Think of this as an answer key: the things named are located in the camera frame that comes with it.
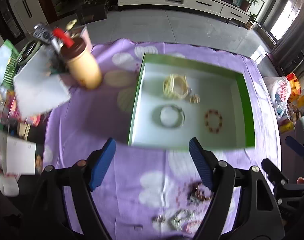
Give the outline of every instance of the white plastic bag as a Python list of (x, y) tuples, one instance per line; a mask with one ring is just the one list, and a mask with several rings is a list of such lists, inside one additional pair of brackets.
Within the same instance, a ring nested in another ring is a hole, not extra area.
[(263, 78), (267, 86), (275, 116), (279, 121), (287, 108), (287, 101), (291, 95), (291, 87), (286, 77), (265, 77)]

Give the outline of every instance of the purple tablecloth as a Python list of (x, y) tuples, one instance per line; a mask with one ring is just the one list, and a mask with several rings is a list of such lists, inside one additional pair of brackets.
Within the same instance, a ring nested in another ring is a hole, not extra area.
[[(193, 236), (209, 203), (188, 206), (189, 185), (200, 180), (189, 153), (127, 145), (136, 76), (144, 52), (186, 57), (243, 73), (255, 121), (256, 148), (217, 151), (215, 155), (242, 169), (252, 165), (261, 167), (264, 158), (281, 168), (276, 117), (263, 79), (251, 59), (207, 47), (135, 43), (124, 39), (93, 48), (92, 54), (104, 74), (102, 85), (92, 91), (72, 88), (71, 100), (52, 111), (43, 166), (70, 167), (113, 137), (117, 142), (114, 159), (102, 185), (92, 193), (111, 237), (135, 240), (177, 234)], [(65, 197), (72, 228), (81, 232), (69, 188), (65, 189)], [(237, 200), (235, 194), (223, 232), (233, 225)], [(185, 208), (193, 210), (195, 215), (181, 232), (175, 231), (168, 221), (176, 211)], [(167, 219), (163, 225), (152, 222), (159, 214)]]

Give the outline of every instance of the flower pot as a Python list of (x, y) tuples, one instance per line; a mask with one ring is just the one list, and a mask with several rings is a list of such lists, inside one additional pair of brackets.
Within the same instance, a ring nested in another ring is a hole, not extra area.
[(107, 17), (107, 10), (104, 1), (99, 4), (83, 4), (77, 11), (81, 25), (104, 20)]
[(252, 23), (244, 23), (244, 28), (251, 30), (253, 29), (254, 25)]
[(244, 10), (245, 12), (247, 12), (249, 10), (251, 6), (251, 3), (249, 3), (246, 0), (242, 0), (241, 5), (240, 5), (240, 9)]

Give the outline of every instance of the door handle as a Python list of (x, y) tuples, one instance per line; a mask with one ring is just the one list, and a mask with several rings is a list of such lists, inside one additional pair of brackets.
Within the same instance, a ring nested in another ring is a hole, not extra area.
[(204, 3), (204, 2), (199, 2), (199, 1), (196, 1), (197, 3), (201, 3), (201, 4), (204, 4), (204, 5), (207, 5), (207, 6), (212, 6), (211, 4), (207, 4), (207, 3)]
[(242, 16), (240, 16), (240, 15), (237, 15), (237, 14), (235, 14), (235, 13), (232, 13), (232, 14), (235, 15), (235, 16), (238, 16), (238, 17), (242, 18)]
[(26, 4), (26, 7), (27, 7), (27, 10), (28, 10), (28, 12), (29, 12), (29, 15), (31, 16), (31, 18), (33, 17), (33, 15), (32, 15), (32, 13), (31, 13), (31, 10), (29, 9), (29, 6), (28, 6), (28, 4), (27, 4), (27, 2), (26, 2), (26, 0), (24, 0), (25, 1), (25, 4)]
[(25, 4), (25, 0), (23, 0), (22, 2), (23, 2), (23, 5), (24, 5), (24, 7), (25, 7), (25, 10), (26, 10), (26, 12), (27, 12), (28, 17), (31, 18), (31, 16), (29, 15), (29, 12), (28, 12), (28, 10), (27, 10), (27, 6), (26, 6), (26, 4)]

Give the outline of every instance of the curtain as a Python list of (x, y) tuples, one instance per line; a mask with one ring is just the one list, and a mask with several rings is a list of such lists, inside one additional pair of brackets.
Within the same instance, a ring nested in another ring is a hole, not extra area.
[(273, 48), (270, 58), (273, 64), (281, 66), (287, 75), (293, 72), (295, 65), (291, 62), (298, 57), (302, 50), (304, 50), (304, 4), (301, 6), (297, 18)]

